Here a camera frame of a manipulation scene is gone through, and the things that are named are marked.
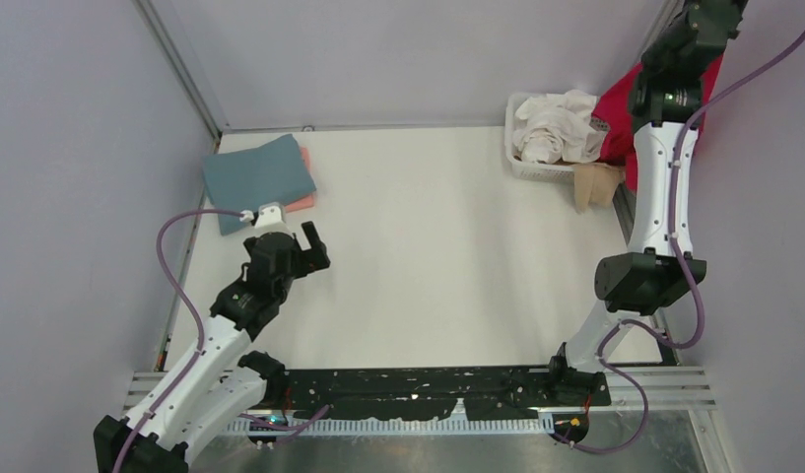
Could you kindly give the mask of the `red t shirt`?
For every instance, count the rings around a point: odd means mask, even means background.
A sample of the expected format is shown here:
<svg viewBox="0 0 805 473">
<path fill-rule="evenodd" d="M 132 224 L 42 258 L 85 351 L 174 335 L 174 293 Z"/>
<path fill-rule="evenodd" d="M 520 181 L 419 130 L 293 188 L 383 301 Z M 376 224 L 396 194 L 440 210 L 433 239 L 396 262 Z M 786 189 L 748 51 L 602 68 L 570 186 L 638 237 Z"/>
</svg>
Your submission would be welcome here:
<svg viewBox="0 0 805 473">
<path fill-rule="evenodd" d="M 592 117 L 608 126 L 598 162 L 623 168 L 626 187 L 637 192 L 637 152 L 634 144 L 633 119 L 628 110 L 630 93 L 642 65 L 638 62 L 598 100 Z"/>
</svg>

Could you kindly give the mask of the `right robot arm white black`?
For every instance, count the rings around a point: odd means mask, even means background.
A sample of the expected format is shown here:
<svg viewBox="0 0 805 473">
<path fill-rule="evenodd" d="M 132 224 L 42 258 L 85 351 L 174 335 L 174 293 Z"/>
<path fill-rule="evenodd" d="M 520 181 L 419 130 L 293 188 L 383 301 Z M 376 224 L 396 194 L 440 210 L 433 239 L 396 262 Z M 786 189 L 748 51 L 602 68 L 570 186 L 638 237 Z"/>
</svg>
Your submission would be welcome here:
<svg viewBox="0 0 805 473">
<path fill-rule="evenodd" d="M 696 293 L 706 273 L 689 233 L 689 173 L 707 104 L 704 74 L 738 36 L 745 8 L 743 1 L 687 1 L 641 56 L 628 96 L 637 155 L 632 235 L 627 252 L 598 263 L 596 305 L 548 364 L 546 389 L 557 402 L 597 394 L 610 354 L 636 326 L 664 346 L 682 346 L 643 320 Z"/>
</svg>

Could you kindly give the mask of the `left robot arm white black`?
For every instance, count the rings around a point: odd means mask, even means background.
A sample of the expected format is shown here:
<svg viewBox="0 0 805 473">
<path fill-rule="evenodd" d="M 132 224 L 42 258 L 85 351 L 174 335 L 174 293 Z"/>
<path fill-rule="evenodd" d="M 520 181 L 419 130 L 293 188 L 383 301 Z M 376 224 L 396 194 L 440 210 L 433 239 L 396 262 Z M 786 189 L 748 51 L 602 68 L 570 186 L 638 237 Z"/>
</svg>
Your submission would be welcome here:
<svg viewBox="0 0 805 473">
<path fill-rule="evenodd" d="M 330 266 L 312 221 L 303 249 L 283 223 L 266 224 L 243 246 L 249 259 L 203 320 L 187 361 L 173 367 L 119 419 L 104 417 L 93 437 L 100 472 L 187 472 L 230 422 L 264 400 L 284 367 L 250 344 L 279 314 L 292 284 Z"/>
</svg>

